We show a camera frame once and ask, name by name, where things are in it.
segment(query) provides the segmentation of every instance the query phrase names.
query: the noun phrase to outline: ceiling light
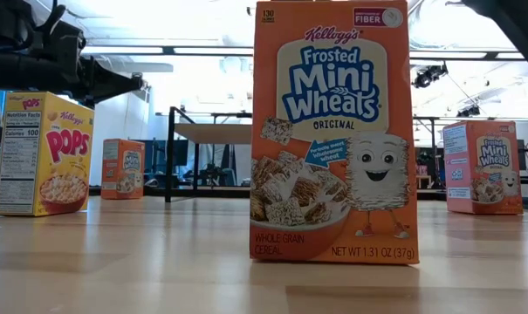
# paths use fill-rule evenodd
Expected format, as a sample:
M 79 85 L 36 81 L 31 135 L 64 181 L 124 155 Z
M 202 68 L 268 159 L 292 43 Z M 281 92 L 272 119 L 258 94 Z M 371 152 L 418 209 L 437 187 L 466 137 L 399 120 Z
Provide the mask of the ceiling light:
M 442 65 L 443 62 L 441 60 L 410 60 L 409 63 L 411 65 Z
M 513 58 L 513 59 L 525 59 L 524 55 L 520 52 L 500 52 L 497 58 Z
M 482 59 L 486 57 L 486 52 L 449 52 L 449 51 L 411 51 L 409 56 L 411 58 L 419 59 Z
M 235 47 L 182 47 L 175 48 L 177 55 L 253 56 L 253 48 Z
M 87 46 L 81 54 L 162 54 L 162 47 Z

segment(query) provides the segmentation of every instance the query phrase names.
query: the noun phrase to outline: camera rig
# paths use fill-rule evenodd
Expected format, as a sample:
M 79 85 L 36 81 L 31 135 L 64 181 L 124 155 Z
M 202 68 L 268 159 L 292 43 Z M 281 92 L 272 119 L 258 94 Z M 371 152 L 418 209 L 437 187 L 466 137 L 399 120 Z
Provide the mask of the camera rig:
M 86 39 L 81 29 L 61 21 L 65 10 L 53 0 L 50 16 L 37 25 L 29 3 L 0 0 L 0 90 L 65 94 L 94 108 L 142 89 L 140 73 L 128 78 L 80 56 Z

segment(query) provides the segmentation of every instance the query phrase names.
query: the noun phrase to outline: mascot face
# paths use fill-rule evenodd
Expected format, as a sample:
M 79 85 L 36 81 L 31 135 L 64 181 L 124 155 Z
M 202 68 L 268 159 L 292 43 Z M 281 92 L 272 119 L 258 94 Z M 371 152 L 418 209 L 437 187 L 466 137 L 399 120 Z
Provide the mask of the mascot face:
M 361 132 L 347 145 L 347 179 L 358 206 L 404 206 L 408 198 L 408 143 L 392 134 Z
M 519 195 L 518 173 L 515 171 L 502 172 L 502 185 L 504 186 L 504 195 Z

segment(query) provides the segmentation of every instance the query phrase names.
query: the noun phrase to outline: cereal bowl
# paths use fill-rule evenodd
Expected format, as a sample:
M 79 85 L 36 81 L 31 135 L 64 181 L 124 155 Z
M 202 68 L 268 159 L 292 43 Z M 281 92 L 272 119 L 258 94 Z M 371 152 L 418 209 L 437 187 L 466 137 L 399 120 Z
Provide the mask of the cereal bowl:
M 495 206 L 504 199 L 504 195 L 499 195 L 495 201 L 473 201 L 473 211 L 475 214 L 495 214 L 499 210 L 499 206 Z
M 262 259 L 312 259 L 333 244 L 350 211 L 347 206 L 327 222 L 291 227 L 250 220 L 250 255 Z
M 81 209 L 87 193 L 88 186 L 79 177 L 57 175 L 41 185 L 40 200 L 49 215 L 71 213 Z
M 133 179 L 124 177 L 116 183 L 116 192 L 121 195 L 127 195 L 135 190 L 135 184 Z

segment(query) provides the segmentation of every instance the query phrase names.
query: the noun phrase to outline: black equipment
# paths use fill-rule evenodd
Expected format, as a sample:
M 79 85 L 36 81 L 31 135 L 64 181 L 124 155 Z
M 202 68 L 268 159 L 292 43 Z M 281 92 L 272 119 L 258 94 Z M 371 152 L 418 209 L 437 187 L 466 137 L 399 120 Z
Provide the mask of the black equipment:
M 430 65 L 417 71 L 417 77 L 411 85 L 415 88 L 427 88 L 431 83 L 448 74 L 448 67 L 443 65 Z
M 65 6 L 52 2 L 51 15 L 37 25 L 24 0 L 0 0 L 0 90 L 65 94 L 91 108 L 100 101 L 140 90 L 141 74 L 127 78 L 79 54 L 83 31 L 60 19 Z
M 462 3 L 492 19 L 528 62 L 528 0 L 462 0 Z

